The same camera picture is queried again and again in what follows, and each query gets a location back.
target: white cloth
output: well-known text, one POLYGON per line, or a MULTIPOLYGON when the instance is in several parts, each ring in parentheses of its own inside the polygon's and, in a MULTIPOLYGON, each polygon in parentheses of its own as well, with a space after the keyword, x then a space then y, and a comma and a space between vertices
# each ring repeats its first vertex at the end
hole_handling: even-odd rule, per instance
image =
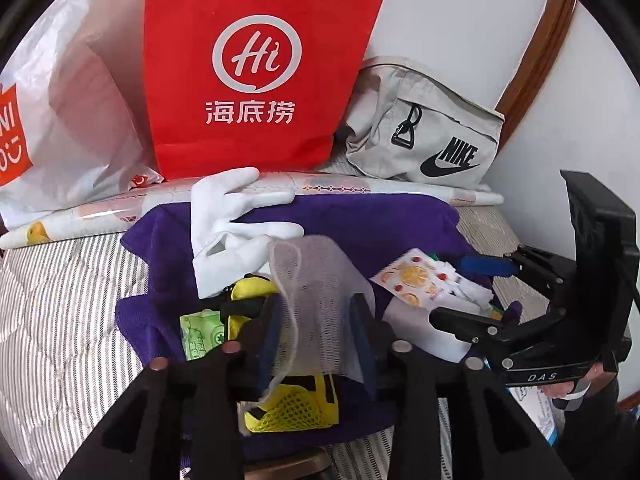
POLYGON ((426 308, 413 306, 399 298, 393 298, 382 319, 391 325, 397 338, 413 343, 425 352, 445 361, 460 362, 471 345, 459 341, 453 334, 436 330, 433 327, 429 322, 429 314, 438 306, 476 315, 479 315, 481 311, 475 303, 457 298, 453 294, 440 295, 436 300, 431 301, 430 306, 426 308))
POLYGON ((234 223, 256 207, 288 204, 294 191, 233 192, 260 176, 256 168, 223 171, 191 189, 191 245, 199 298, 210 298, 247 273, 269 277, 268 245, 304 235, 290 222, 234 223))

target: haidilao logo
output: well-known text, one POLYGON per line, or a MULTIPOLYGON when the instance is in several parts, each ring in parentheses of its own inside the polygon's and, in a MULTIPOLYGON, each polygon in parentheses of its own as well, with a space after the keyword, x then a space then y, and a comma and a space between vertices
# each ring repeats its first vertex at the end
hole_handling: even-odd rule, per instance
POLYGON ((259 14, 229 25, 213 47, 216 75, 232 90, 261 94, 284 85, 302 58, 300 37, 289 23, 259 14))

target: purple towel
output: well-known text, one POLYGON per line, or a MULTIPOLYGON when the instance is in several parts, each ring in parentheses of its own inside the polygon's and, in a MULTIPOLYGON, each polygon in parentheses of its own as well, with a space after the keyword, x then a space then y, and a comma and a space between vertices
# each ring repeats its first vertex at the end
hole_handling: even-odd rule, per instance
MULTIPOLYGON (((440 256, 475 254, 457 230, 458 220, 446 203, 414 194, 298 196, 291 204, 254 209, 239 219, 295 222, 307 235, 326 235, 366 278, 414 247, 440 256)), ((190 204, 167 204, 147 213, 122 237, 122 245, 149 265, 148 293, 124 298, 116 306, 120 332, 144 365, 157 356, 184 360, 178 318, 202 310, 191 265, 190 227, 190 204)), ((391 294, 372 287, 380 317, 391 294)), ((392 405, 371 402, 360 384, 339 378, 336 388, 340 424, 328 430, 256 434, 245 441, 246 457, 260 460, 348 442, 393 424, 392 405)))

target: yellow mesh bag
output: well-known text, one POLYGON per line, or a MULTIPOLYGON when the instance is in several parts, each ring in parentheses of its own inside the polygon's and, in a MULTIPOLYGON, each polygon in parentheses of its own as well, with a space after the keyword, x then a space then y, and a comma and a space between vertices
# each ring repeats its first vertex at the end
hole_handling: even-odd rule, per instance
MULTIPOLYGON (((271 292, 276 292, 273 283, 262 278, 245 278, 234 285, 231 300, 256 298, 271 292)), ((249 318, 245 316, 229 316, 227 338, 238 337, 242 325, 247 321, 249 318)), ((290 382, 313 382, 307 384, 307 388, 300 384, 279 384, 266 402, 244 414, 244 423, 249 431, 320 430, 338 424, 338 399, 331 375, 288 379, 290 382)))
POLYGON ((338 424, 333 378, 331 375, 313 378, 314 392, 297 384, 279 384, 267 402, 244 414, 247 429, 252 433, 305 431, 338 424))

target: metal screw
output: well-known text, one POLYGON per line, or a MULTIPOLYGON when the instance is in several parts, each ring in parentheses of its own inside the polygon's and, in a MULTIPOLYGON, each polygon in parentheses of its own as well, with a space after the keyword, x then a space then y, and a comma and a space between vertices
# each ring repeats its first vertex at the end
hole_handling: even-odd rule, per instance
POLYGON ((408 341, 404 341, 403 339, 398 339, 391 344, 391 349, 394 352, 398 352, 399 354, 406 354, 410 352, 414 346, 408 341))
POLYGON ((222 343, 222 351, 225 354, 237 354, 242 350, 242 345, 239 341, 232 339, 231 341, 227 341, 226 343, 222 343))
POLYGON ((482 359, 479 357, 467 357, 465 360, 465 365, 469 370, 482 370, 484 368, 484 363, 482 359))
POLYGON ((149 363, 149 368, 152 370, 159 372, 160 370, 164 370, 169 365, 169 359, 166 357, 154 357, 149 363))

